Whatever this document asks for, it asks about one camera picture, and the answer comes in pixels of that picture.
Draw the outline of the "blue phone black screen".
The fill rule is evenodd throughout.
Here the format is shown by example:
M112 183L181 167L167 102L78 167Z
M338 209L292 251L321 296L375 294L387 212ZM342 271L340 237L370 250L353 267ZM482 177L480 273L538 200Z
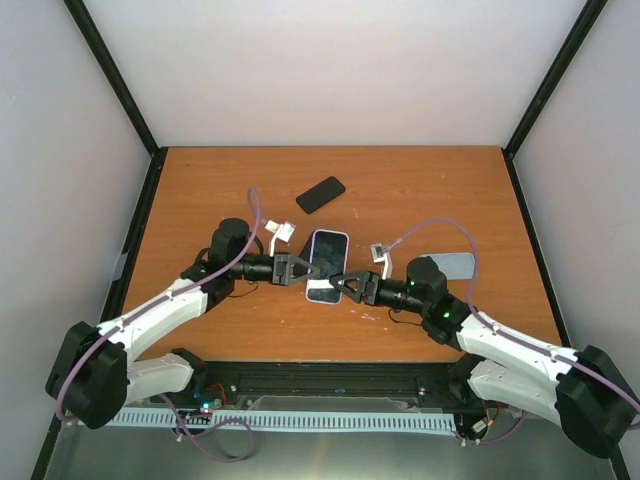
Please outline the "blue phone black screen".
M317 229L311 238L310 263L319 273L313 278L315 282L328 281L335 275L345 271L348 256L349 237L344 232Z

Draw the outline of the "lavender phone case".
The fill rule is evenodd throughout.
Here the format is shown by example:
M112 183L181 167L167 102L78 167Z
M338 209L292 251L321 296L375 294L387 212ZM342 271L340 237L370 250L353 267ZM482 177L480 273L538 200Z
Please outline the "lavender phone case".
M341 301L342 293L325 282L308 280L305 287L305 296L310 302L335 305Z

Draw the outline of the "light blue phone case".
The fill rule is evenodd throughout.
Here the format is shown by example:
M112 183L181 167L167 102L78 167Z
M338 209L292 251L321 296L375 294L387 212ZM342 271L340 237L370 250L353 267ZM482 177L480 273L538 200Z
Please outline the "light blue phone case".
M472 253L429 253L423 257L431 258L450 281L471 280L474 276L475 258Z

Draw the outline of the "purple phone black screen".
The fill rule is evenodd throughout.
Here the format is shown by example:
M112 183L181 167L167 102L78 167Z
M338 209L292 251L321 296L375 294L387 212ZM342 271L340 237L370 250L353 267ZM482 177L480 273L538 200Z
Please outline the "purple phone black screen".
M301 272L302 274L305 274L308 271L306 264L310 260L311 250L312 250L312 239L309 238L305 243L304 247L302 248L300 254L298 255L298 257L302 260L302 262L296 265L297 272Z

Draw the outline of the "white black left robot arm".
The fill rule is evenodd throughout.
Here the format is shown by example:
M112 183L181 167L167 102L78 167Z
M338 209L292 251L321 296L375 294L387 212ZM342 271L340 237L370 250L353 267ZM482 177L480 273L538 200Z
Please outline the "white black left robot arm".
M186 402L208 390L206 366L196 355L176 349L143 360L141 354L179 326L229 297L236 281L290 286L308 281L327 287L333 274L288 252L250 250L255 231L239 218L223 220L209 247L164 291L114 319L91 326L79 322L63 340L45 385L56 401L59 420L81 421L91 429L109 423L134 402L176 393Z

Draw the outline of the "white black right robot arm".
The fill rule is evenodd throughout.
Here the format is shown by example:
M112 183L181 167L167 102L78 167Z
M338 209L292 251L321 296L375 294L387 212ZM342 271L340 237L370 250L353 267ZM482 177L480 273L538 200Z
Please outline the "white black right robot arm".
M611 457L635 426L639 399L605 351L553 345L501 324L452 295L430 257L412 260L405 280L361 273L354 297L419 315L436 343L478 358L466 378L476 397L559 426L592 456Z

